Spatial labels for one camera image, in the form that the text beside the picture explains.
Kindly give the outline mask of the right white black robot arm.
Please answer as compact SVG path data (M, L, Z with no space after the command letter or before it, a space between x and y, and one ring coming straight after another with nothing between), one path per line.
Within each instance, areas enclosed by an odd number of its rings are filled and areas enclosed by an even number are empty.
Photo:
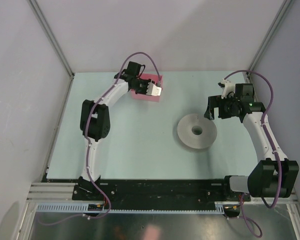
M239 193L254 198L290 197L294 188L299 165L289 160L281 150L269 125L263 103L255 101L251 83L234 84L229 80L218 83L222 94L208 97L204 117L214 120L215 109L220 119L237 117L244 125L254 146L257 165L248 176L229 175L220 188L221 196L232 201Z

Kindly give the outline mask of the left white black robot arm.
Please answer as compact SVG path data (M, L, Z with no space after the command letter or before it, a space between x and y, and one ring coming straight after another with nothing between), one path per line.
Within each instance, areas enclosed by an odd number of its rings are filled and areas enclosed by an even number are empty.
M85 160L79 185L83 187L83 194L90 200L100 196L101 188L94 184L100 177L97 170L97 153L103 139L111 128L110 107L130 90L145 94L149 79L141 79L145 70L144 64L133 61L128 63L126 69L114 76L113 84L100 97L95 100L84 100L81 107L80 129L85 138Z

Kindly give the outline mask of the white plastic spool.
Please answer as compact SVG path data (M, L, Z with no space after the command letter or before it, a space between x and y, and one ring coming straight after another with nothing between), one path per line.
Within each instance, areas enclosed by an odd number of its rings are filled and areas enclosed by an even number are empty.
M177 124L177 135L187 147L204 150L217 139L217 127L212 120L198 113L185 115Z

